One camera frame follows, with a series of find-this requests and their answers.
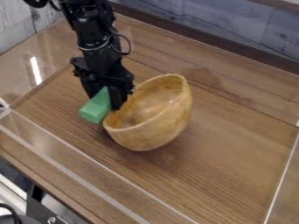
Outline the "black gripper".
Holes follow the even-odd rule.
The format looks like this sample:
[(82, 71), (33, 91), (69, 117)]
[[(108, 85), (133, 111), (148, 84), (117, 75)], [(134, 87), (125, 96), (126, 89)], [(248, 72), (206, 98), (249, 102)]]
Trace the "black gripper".
[(89, 98), (108, 86), (110, 108), (118, 110), (126, 101), (126, 95), (133, 92), (133, 75), (122, 66), (122, 56), (126, 52), (112, 46), (101, 48), (80, 48), (82, 56), (72, 57), (73, 73)]

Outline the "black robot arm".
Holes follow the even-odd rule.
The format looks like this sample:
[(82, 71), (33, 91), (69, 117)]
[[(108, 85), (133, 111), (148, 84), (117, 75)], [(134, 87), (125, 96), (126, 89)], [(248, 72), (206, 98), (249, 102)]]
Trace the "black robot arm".
[(113, 110), (118, 110), (133, 93), (134, 76), (122, 66), (122, 57), (130, 53), (121, 50), (120, 39), (129, 39), (117, 32), (114, 13), (108, 0), (22, 0), (32, 8), (49, 5), (60, 11), (76, 33), (80, 57), (72, 57), (73, 75), (78, 77), (89, 98), (106, 88)]

